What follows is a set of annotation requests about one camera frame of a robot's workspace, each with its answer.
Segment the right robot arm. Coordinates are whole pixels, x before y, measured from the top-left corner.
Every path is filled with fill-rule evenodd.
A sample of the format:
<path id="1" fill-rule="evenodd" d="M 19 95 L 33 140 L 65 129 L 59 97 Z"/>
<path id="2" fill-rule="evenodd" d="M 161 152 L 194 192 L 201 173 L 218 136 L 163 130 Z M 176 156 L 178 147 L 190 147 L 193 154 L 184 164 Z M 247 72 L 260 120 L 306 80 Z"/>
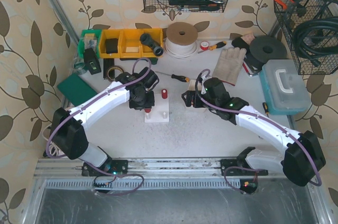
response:
<path id="1" fill-rule="evenodd" d="M 181 97 L 187 107 L 206 108 L 221 119 L 253 132 L 276 149 L 271 152 L 247 147 L 237 156 L 235 165 L 224 166 L 223 176 L 230 175 L 232 170 L 254 176 L 272 171 L 284 174 L 297 186 L 322 185 L 319 171 L 326 160 L 313 132 L 301 133 L 285 127 L 261 114 L 247 101 L 231 97 L 223 82 L 210 76 L 209 69 L 200 72 L 194 90 L 184 92 Z"/>

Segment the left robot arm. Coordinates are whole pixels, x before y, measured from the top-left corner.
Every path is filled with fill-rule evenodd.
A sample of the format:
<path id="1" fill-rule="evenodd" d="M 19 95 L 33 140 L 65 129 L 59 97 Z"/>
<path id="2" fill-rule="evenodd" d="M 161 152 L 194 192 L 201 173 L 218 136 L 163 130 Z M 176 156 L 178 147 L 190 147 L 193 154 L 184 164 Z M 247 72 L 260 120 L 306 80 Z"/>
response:
<path id="1" fill-rule="evenodd" d="M 154 88 L 159 77 L 146 66 L 140 72 L 120 73 L 102 92 L 70 110 L 59 108 L 53 115 L 46 154 L 53 143 L 70 160 L 79 159 L 97 172 L 113 176 L 111 157 L 100 147 L 90 143 L 86 130 L 105 114 L 121 104 L 128 103 L 134 110 L 151 110 L 155 105 Z"/>

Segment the white peg base plate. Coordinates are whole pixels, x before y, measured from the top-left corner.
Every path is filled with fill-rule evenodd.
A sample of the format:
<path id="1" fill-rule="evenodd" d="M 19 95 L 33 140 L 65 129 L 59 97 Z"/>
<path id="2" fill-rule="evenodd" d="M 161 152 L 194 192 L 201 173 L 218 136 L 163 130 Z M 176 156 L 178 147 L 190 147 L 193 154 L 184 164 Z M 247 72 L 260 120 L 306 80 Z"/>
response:
<path id="1" fill-rule="evenodd" d="M 169 122 L 169 97 L 163 99 L 160 94 L 155 94 L 155 106 L 150 113 L 145 113 L 145 123 L 167 123 Z"/>

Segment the white spring tray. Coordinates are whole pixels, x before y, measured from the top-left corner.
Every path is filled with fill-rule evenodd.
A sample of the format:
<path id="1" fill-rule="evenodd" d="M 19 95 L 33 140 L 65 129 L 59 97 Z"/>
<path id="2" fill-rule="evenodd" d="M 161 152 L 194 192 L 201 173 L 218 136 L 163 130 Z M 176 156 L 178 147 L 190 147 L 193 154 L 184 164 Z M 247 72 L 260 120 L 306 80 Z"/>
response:
<path id="1" fill-rule="evenodd" d="M 195 80 L 190 80 L 188 89 L 185 93 L 182 94 L 182 99 L 184 100 L 185 103 L 185 109 L 189 111 L 194 111 L 197 113 L 203 113 L 206 111 L 206 108 L 201 106 L 201 107 L 194 107 L 193 106 L 193 101 L 190 101 L 190 96 L 194 96 L 194 94 L 189 93 L 190 91 L 194 92 L 195 91 Z"/>

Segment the beige work glove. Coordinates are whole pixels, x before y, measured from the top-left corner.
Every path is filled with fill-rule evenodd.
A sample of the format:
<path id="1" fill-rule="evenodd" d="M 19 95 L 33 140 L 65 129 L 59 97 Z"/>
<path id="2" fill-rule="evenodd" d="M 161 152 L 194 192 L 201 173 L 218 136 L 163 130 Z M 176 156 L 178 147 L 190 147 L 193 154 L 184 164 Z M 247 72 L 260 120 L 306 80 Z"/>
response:
<path id="1" fill-rule="evenodd" d="M 223 49 L 212 76 L 235 86 L 246 53 L 245 48 Z"/>

